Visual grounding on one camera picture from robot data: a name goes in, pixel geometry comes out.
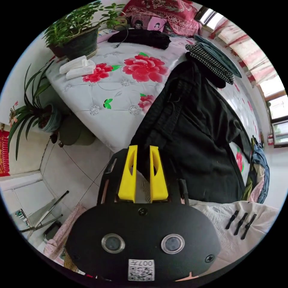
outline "white towel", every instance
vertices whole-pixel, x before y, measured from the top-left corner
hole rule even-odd
[[[71,69],[66,74],[66,79],[73,79],[84,75],[93,74],[96,64],[92,60],[88,60],[88,65],[80,68]]]
[[[277,208],[247,201],[216,205],[205,205],[202,202],[201,204],[192,205],[192,207],[201,211],[210,219],[221,244],[219,255],[209,270],[201,274],[201,276],[222,269],[247,254],[263,239],[279,214],[279,209]],[[238,216],[231,223],[230,228],[226,230],[225,227],[236,210],[239,211]],[[233,235],[238,222],[245,212],[248,215],[241,225],[238,235]],[[245,239],[241,240],[241,236],[245,231],[245,225],[250,222],[254,214],[257,214],[257,216],[248,229]]]
[[[59,69],[59,73],[60,74],[66,74],[71,69],[83,67],[83,66],[85,66],[85,60],[87,61],[87,58],[85,55],[78,57],[76,59],[73,59],[73,60],[65,63],[64,65],[62,65]]]

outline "white blanket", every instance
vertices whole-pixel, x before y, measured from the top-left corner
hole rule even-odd
[[[238,201],[230,204],[207,204],[190,200],[190,206],[198,209],[210,219],[221,243],[221,251],[218,257],[210,269],[202,275],[222,269],[247,254],[263,239],[279,214],[279,209],[277,208],[247,201]],[[239,211],[238,216],[231,223],[230,228],[225,229],[236,210]],[[233,235],[238,222],[245,212],[248,213],[246,220],[242,224],[238,235]],[[254,214],[257,214],[257,216],[248,229],[245,239],[241,240],[245,225],[250,222]]]
[[[186,60],[185,37],[170,37],[166,50],[140,44],[107,41],[98,44],[91,58],[96,64],[92,75],[66,80],[56,61],[46,72],[52,87],[82,123],[113,152],[127,148],[145,113],[162,91],[171,71]],[[249,137],[259,140],[259,129],[252,107],[239,85],[227,84],[219,93],[240,117]],[[249,163],[240,148],[230,143],[246,183]]]

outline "qr code label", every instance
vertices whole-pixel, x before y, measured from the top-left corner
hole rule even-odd
[[[154,281],[154,260],[129,259],[128,280],[129,281]]]

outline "black jacket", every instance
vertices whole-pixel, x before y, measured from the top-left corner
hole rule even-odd
[[[245,189],[231,142],[250,163],[251,143],[240,119],[195,62],[185,61],[170,74],[131,145],[138,145],[137,169],[146,179],[149,146],[158,146],[178,163],[190,199],[231,203]]]

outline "curtain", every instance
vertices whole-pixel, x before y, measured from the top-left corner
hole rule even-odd
[[[237,58],[252,86],[277,76],[272,63],[260,47],[243,30],[223,17],[209,36],[220,38],[226,43],[225,48]]]
[[[0,177],[9,176],[9,132],[0,130]]]

